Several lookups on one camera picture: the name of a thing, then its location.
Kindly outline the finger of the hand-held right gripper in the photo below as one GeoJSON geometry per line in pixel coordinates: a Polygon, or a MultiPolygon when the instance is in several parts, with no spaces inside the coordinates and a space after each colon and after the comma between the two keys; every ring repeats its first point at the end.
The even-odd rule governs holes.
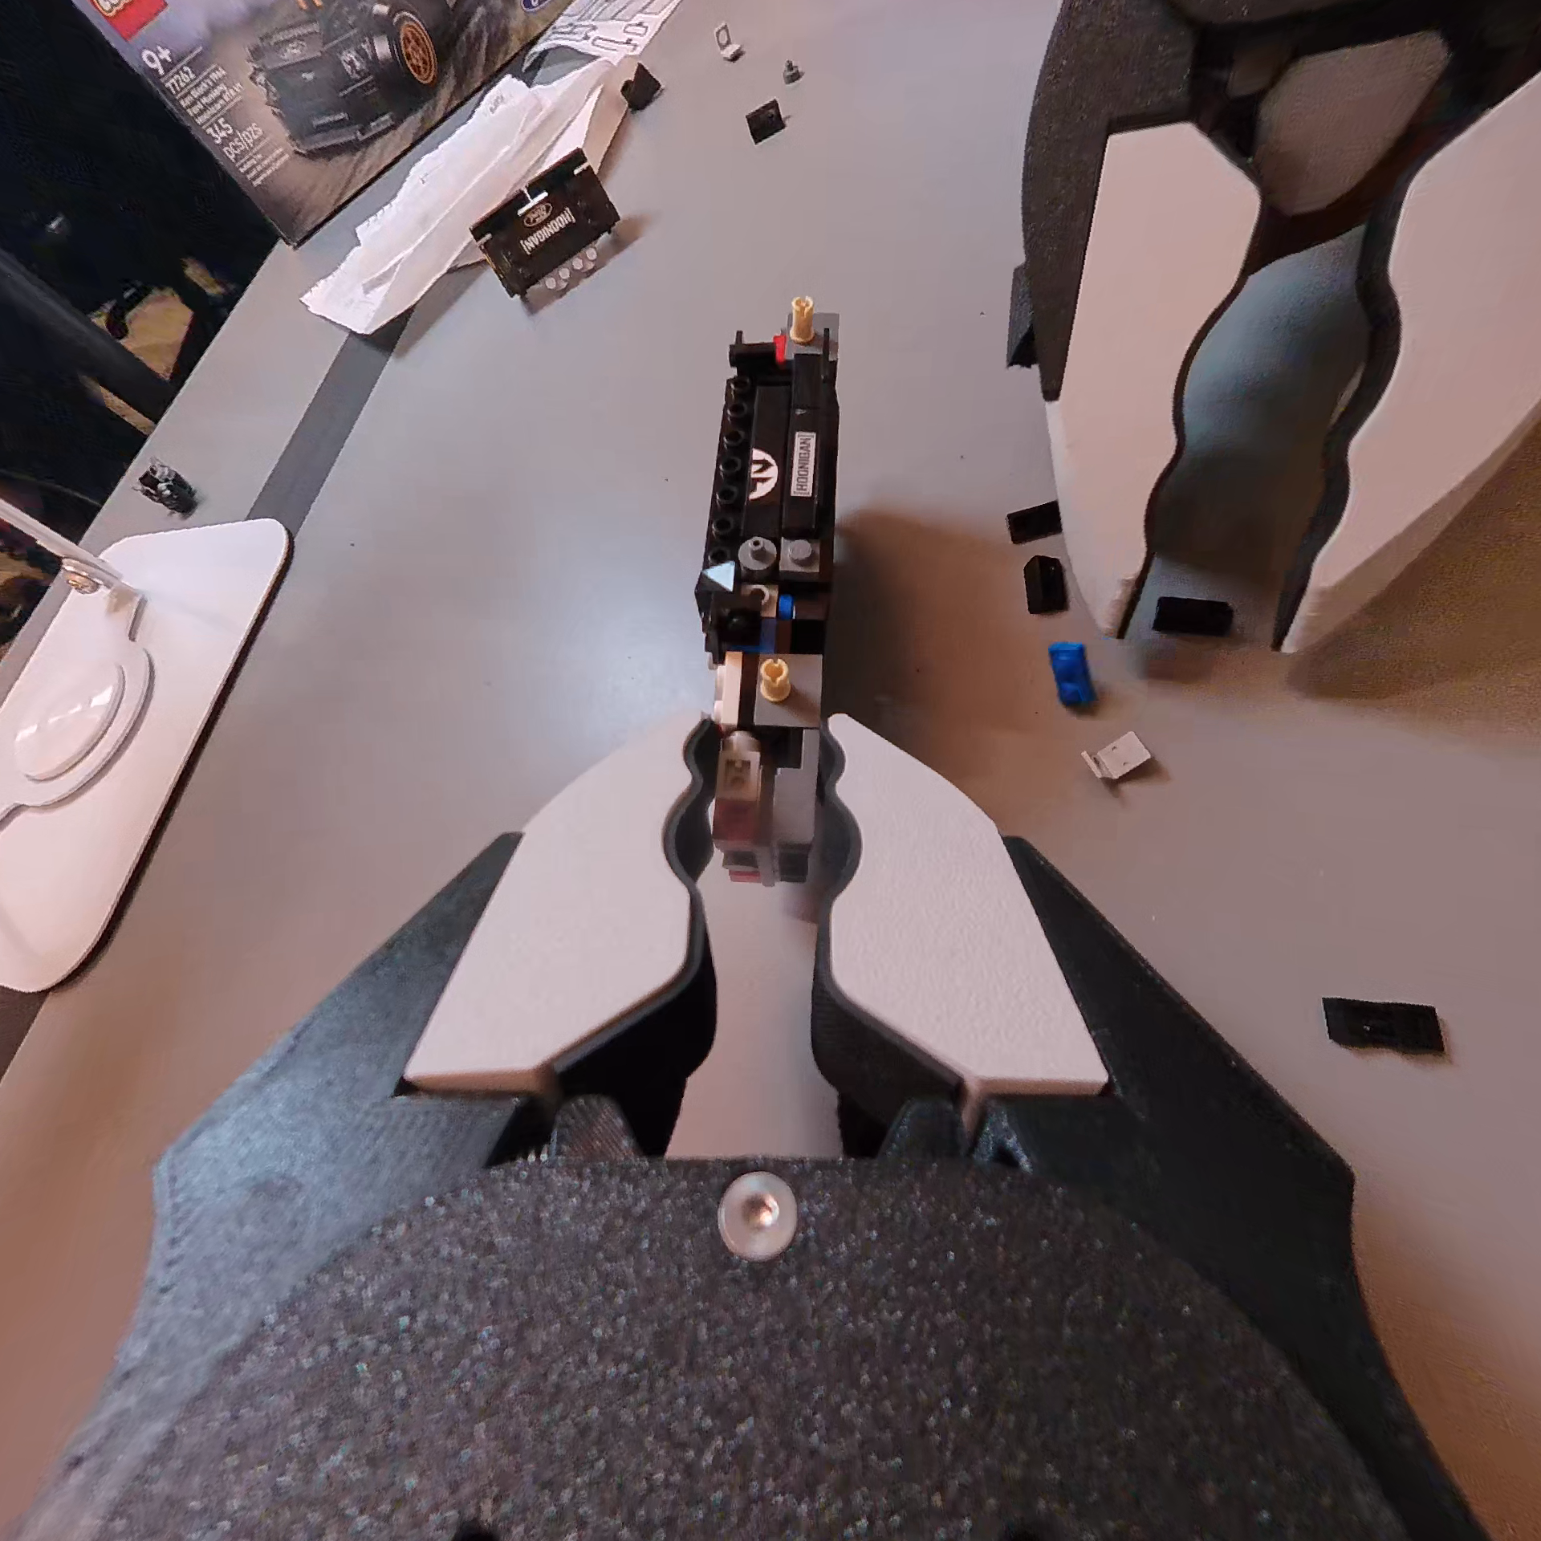
{"type": "Polygon", "coordinates": [[[1368,213],[1368,346],[1320,447],[1275,647],[1368,608],[1515,458],[1541,403],[1541,77],[1438,144],[1368,213]]]}
{"type": "Polygon", "coordinates": [[[1193,122],[1109,139],[1061,393],[1046,403],[1061,537],[1088,620],[1131,635],[1186,377],[1245,285],[1260,183],[1193,122]]]}

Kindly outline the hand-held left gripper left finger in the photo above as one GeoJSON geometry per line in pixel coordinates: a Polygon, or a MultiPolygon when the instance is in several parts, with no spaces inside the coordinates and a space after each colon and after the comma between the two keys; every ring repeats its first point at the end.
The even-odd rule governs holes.
{"type": "Polygon", "coordinates": [[[667,1156],[718,1045],[718,725],[660,719],[568,781],[520,838],[401,1076],[441,1095],[609,1095],[667,1156]]]}

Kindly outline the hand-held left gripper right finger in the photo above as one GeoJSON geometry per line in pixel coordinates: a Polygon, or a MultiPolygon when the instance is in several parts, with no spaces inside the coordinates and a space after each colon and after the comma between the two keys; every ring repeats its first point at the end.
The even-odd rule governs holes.
{"type": "Polygon", "coordinates": [[[815,1068],[842,1151],[881,1151],[911,1100],[973,1136],[987,1100],[1109,1089],[999,822],[853,713],[818,734],[815,895],[815,1068]]]}

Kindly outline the lego car model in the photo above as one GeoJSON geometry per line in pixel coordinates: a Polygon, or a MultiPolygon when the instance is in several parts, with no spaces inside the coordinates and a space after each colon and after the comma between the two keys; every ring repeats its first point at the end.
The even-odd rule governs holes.
{"type": "Polygon", "coordinates": [[[692,581],[720,737],[708,844],[732,878],[809,878],[818,676],[835,608],[835,311],[786,303],[729,346],[720,447],[692,581]]]}

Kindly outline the flat black lego plate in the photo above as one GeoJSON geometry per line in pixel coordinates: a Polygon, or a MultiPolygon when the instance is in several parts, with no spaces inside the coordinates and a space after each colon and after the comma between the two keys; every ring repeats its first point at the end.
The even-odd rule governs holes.
{"type": "Polygon", "coordinates": [[[1441,1019],[1422,1003],[1329,998],[1320,1026],[1343,1052],[1450,1058],[1441,1019]]]}

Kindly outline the black stickered lego panel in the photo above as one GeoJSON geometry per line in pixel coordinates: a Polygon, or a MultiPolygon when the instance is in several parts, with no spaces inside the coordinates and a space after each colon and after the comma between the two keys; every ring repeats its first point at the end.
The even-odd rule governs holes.
{"type": "Polygon", "coordinates": [[[472,250],[495,271],[500,294],[541,303],[568,294],[601,266],[601,242],[619,237],[623,213],[584,147],[564,152],[500,211],[472,220],[472,250]]]}

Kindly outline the lego set box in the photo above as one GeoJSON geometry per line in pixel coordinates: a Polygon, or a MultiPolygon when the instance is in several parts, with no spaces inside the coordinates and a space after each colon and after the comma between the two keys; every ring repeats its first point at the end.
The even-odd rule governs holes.
{"type": "Polygon", "coordinates": [[[78,0],[280,242],[489,87],[568,0],[78,0]]]}

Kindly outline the white book stand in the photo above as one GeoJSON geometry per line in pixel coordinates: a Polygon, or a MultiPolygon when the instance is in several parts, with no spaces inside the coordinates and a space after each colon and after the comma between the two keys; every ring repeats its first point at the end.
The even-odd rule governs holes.
{"type": "Polygon", "coordinates": [[[291,535],[247,519],[92,554],[15,506],[5,521],[69,581],[0,712],[0,984],[41,998],[106,942],[291,535]]]}

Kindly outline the white printed paper sheet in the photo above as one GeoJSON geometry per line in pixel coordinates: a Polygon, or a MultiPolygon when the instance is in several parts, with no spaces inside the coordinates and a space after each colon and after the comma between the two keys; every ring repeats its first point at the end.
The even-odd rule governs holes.
{"type": "Polygon", "coordinates": [[[667,25],[678,0],[575,0],[535,42],[528,53],[544,52],[575,52],[590,62],[629,62],[645,53],[651,36],[667,25]]]}

